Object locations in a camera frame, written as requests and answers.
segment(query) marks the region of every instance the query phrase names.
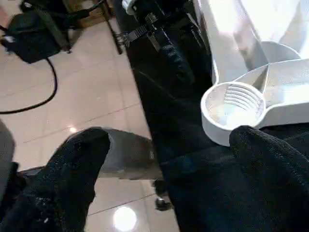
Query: black surface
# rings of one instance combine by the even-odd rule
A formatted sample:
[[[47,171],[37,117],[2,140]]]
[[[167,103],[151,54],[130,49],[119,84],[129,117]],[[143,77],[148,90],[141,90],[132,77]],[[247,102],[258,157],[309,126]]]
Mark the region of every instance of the black surface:
[[[113,2],[121,30],[135,29],[138,25],[126,15],[121,1]],[[272,231],[230,149],[215,144],[203,131],[199,104],[210,84],[177,82],[147,40],[132,44],[127,55],[180,229]],[[205,73],[198,78],[210,80]],[[287,139],[308,128],[308,124],[299,124],[264,131]]]

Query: floor tile grout line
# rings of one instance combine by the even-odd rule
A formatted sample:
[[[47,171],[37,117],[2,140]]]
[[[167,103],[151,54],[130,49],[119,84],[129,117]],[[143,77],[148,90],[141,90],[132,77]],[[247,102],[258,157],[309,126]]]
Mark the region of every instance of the floor tile grout line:
[[[120,82],[121,82],[121,81],[120,81],[120,76],[119,76],[119,72],[118,72],[118,69],[117,69],[116,64],[115,64],[115,68],[116,68],[117,81],[118,81],[119,87],[120,87],[122,102],[123,102],[123,104],[125,105],[125,97],[124,97],[122,85],[121,85],[121,83],[120,83]],[[128,116],[127,116],[127,113],[126,113],[126,112],[125,112],[125,118],[126,118],[127,129],[129,130],[129,132],[132,132],[132,128],[131,128],[131,126],[130,126],[129,119],[128,119]]]
[[[147,218],[147,223],[148,223],[148,226],[149,226],[149,232],[151,232],[149,210],[148,210],[147,203],[146,203],[145,199],[144,199],[143,203],[144,203],[144,207],[145,207],[145,211],[146,211],[146,218]]]
[[[116,110],[116,111],[113,111],[113,112],[110,112],[110,113],[107,113],[107,114],[104,114],[104,115],[100,115],[100,116],[98,116],[98,117],[94,117],[94,118],[89,119],[89,120],[86,120],[86,121],[79,122],[79,123],[76,124],[76,126],[81,125],[81,124],[84,124],[84,123],[87,123],[87,122],[90,122],[90,121],[93,121],[93,120],[98,119],[98,118],[102,118],[102,117],[105,117],[105,116],[108,116],[108,115],[111,115],[111,114],[120,112],[120,111],[122,111],[122,110],[126,110],[126,109],[128,109],[128,108],[130,108],[130,107],[133,107],[133,106],[136,106],[136,105],[139,105],[139,103],[133,104],[133,105],[130,105],[130,106],[127,106],[127,107],[125,107],[125,108],[123,108],[123,109],[119,109],[119,110]],[[50,136],[50,135],[52,135],[52,134],[56,134],[56,133],[58,133],[58,132],[65,131],[66,129],[68,129],[68,128],[61,128],[61,129],[58,129],[58,130],[56,130],[56,131],[47,133],[46,135],[39,136],[39,137],[36,137],[36,138],[32,138],[32,139],[30,139],[30,140],[26,140],[26,141],[22,142],[22,144],[26,144],[26,143],[29,143],[29,142],[32,142],[32,141],[35,141],[35,140],[38,140],[38,139],[42,139],[42,138],[48,137],[48,136]]]
[[[123,203],[123,204],[119,204],[119,205],[116,205],[116,206],[113,206],[113,207],[110,207],[110,208],[107,208],[107,209],[103,209],[103,210],[100,210],[100,211],[95,212],[95,213],[92,213],[92,214],[88,214],[87,217],[88,217],[88,216],[92,216],[92,215],[94,215],[94,214],[102,213],[102,212],[107,211],[107,210],[110,210],[110,209],[114,209],[114,208],[120,207],[120,206],[122,206],[122,205],[124,205],[124,204],[130,204],[130,203],[132,203],[132,202],[137,202],[137,201],[143,200],[143,199],[145,199],[145,198],[147,198],[147,197],[151,197],[151,196],[153,196],[153,195],[155,195],[155,193],[152,193],[152,194],[149,194],[149,195],[147,195],[147,196],[138,198],[138,199],[136,199],[136,200],[132,200],[132,201],[129,201],[129,202],[126,202],[126,203]]]
[[[101,63],[101,61],[107,62],[107,61],[111,61],[111,60],[114,60],[114,59],[115,59],[115,57],[112,57],[112,58],[109,58],[109,59],[105,59],[105,60],[100,60],[100,61],[98,61],[97,63],[91,64],[91,65],[89,65],[89,66],[87,66],[87,67],[81,68],[81,69],[79,69],[79,70],[74,70],[74,71],[72,71],[71,73],[65,74],[64,77],[62,77],[62,80],[66,79],[66,78],[69,78],[71,75],[76,74],[76,73],[78,73],[78,72],[80,72],[80,71],[84,71],[84,70],[86,70],[86,69],[93,68],[94,66],[99,65],[99,64]],[[5,95],[3,95],[3,96],[0,96],[0,99],[5,99],[5,98],[10,97],[10,96],[12,96],[12,95],[15,95],[15,94],[18,94],[18,93],[21,93],[21,92],[28,91],[28,90],[30,90],[31,88],[38,87],[38,86],[42,86],[42,85],[47,84],[48,82],[52,82],[52,81],[53,81],[53,80],[52,80],[52,75],[53,75],[53,74],[52,74],[52,73],[50,73],[50,74],[51,74],[51,80],[43,81],[43,82],[41,82],[41,83],[37,83],[37,84],[34,84],[34,85],[32,85],[32,86],[28,86],[28,87],[26,87],[26,88],[24,88],[24,89],[20,89],[20,90],[18,90],[17,92],[14,92],[14,93],[5,94]]]

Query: black glove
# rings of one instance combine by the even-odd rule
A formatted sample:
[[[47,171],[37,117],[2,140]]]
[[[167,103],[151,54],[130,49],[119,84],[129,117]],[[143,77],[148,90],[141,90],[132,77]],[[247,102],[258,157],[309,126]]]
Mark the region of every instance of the black glove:
[[[19,196],[0,231],[82,232],[109,148],[101,128],[70,137]]]

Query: black cloth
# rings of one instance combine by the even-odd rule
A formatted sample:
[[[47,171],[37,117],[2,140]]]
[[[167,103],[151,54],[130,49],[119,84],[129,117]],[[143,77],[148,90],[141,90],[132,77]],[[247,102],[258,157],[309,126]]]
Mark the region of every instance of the black cloth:
[[[108,134],[101,128],[89,128],[66,140],[19,195],[0,231],[84,231],[109,148]]]
[[[283,141],[250,127],[230,135],[233,154],[271,231],[309,230],[308,140],[309,133]]]
[[[113,0],[113,4],[121,31],[138,27],[122,9],[120,0]],[[176,82],[147,39],[133,43],[127,56],[181,231],[271,231],[272,221],[266,220],[253,187],[230,149],[215,144],[204,133],[200,99],[210,85]],[[198,78],[211,80],[207,73]],[[293,145],[307,154],[308,140],[302,135],[308,133],[309,124],[263,131],[283,140],[298,138]],[[208,165],[201,170],[203,160]],[[197,166],[188,168],[188,162]]]

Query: metal leg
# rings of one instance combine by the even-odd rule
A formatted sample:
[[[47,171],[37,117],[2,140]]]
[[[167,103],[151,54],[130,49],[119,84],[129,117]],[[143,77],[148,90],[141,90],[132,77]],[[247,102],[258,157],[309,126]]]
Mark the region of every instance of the metal leg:
[[[38,16],[43,20],[46,27],[49,29],[56,42],[59,44],[63,51],[70,53],[70,42],[65,38],[57,24],[54,22],[53,18],[49,13],[44,12],[40,9],[35,9]]]

